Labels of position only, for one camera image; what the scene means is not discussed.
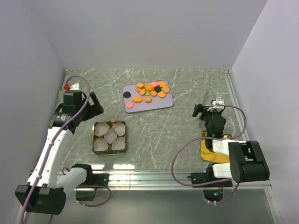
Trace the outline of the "green gold cookie tin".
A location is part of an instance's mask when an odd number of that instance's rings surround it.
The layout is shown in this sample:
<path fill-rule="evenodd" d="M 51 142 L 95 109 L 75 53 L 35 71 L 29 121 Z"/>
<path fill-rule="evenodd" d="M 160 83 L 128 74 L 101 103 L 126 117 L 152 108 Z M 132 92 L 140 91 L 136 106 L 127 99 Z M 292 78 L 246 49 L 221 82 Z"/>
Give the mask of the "green gold cookie tin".
<path fill-rule="evenodd" d="M 125 121 L 94 123 L 92 151 L 96 155 L 126 153 Z"/>

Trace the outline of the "gold tin lid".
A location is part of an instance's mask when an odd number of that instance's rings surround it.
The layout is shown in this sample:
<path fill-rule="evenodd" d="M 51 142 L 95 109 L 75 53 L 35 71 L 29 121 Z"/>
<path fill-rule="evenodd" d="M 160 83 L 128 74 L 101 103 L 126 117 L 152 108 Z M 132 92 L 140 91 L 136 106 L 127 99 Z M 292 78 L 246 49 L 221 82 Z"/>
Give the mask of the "gold tin lid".
<path fill-rule="evenodd" d="M 200 158 L 213 163 L 229 163 L 228 143 L 234 142 L 230 139 L 212 141 L 212 149 L 206 147 L 206 139 L 200 140 Z"/>

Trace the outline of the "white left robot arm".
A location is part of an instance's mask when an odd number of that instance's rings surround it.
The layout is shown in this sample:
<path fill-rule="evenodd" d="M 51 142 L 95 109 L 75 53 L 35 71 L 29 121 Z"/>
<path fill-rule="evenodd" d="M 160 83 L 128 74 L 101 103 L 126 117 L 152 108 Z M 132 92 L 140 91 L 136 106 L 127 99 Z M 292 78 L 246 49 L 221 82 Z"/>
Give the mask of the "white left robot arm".
<path fill-rule="evenodd" d="M 78 186 L 88 188 L 95 183 L 93 170 L 88 164 L 75 164 L 69 173 L 57 179 L 66 149 L 81 122 L 104 112 L 94 92 L 86 95 L 80 90 L 63 94 L 49 119 L 47 139 L 31 176 L 24 185 L 18 185 L 15 195 L 23 211 L 58 215 L 67 196 Z"/>

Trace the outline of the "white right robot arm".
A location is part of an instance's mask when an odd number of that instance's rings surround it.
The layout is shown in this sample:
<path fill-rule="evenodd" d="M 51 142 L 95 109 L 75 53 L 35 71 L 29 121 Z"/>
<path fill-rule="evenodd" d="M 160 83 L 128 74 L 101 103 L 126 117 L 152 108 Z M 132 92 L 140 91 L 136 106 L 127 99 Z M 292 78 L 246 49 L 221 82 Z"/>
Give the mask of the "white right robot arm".
<path fill-rule="evenodd" d="M 227 108 L 221 100 L 213 100 L 210 106 L 197 104 L 193 117 L 200 114 L 204 122 L 205 134 L 200 139 L 212 155 L 224 155 L 228 161 L 214 161 L 206 168 L 206 182 L 217 186 L 222 179 L 236 183 L 267 181 L 270 170 L 260 144 L 253 141 L 238 141 L 236 137 L 223 133 L 226 119 L 222 116 Z"/>

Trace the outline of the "orange flower cookie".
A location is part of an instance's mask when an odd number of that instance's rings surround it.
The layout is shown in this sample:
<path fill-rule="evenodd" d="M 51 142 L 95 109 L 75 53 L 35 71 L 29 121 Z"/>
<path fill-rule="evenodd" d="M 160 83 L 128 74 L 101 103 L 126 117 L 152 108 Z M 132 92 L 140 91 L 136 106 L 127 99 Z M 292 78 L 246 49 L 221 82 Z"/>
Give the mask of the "orange flower cookie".
<path fill-rule="evenodd" d="M 145 85 L 145 89 L 147 90 L 147 91 L 152 91 L 153 90 L 153 86 L 152 85 L 149 85 L 149 84 L 146 84 Z"/>

